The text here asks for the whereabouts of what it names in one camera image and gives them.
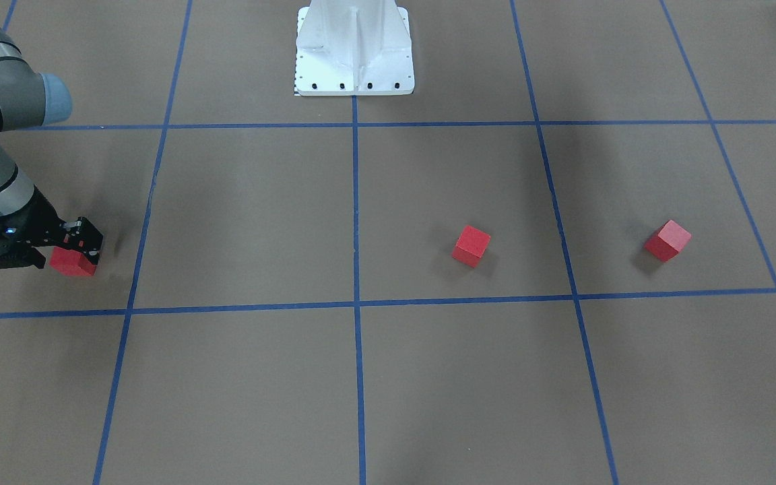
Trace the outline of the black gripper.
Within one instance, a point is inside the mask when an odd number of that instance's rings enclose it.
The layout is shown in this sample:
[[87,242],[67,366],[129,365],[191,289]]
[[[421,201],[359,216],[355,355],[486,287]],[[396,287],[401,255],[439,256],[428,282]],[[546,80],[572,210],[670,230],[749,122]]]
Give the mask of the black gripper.
[[0,216],[0,269],[44,268],[46,258],[38,251],[40,247],[99,258],[103,244],[104,235],[89,218],[65,223],[39,189],[34,189],[27,205],[17,212]]

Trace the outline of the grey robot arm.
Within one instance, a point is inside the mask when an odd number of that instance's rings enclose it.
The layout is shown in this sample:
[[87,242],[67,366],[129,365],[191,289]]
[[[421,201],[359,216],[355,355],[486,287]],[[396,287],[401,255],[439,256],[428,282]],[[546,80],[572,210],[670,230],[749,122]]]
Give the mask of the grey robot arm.
[[[63,81],[31,68],[0,27],[0,133],[64,122],[71,110]],[[0,145],[0,269],[50,264],[65,276],[90,277],[102,243],[104,236],[88,219],[61,219]]]

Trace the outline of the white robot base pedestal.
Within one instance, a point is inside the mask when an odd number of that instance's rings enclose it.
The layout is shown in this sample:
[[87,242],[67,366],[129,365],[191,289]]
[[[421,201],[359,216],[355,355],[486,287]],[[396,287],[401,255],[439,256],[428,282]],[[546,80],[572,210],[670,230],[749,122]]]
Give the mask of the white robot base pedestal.
[[415,91],[412,26],[394,1],[311,1],[296,15],[298,96]]

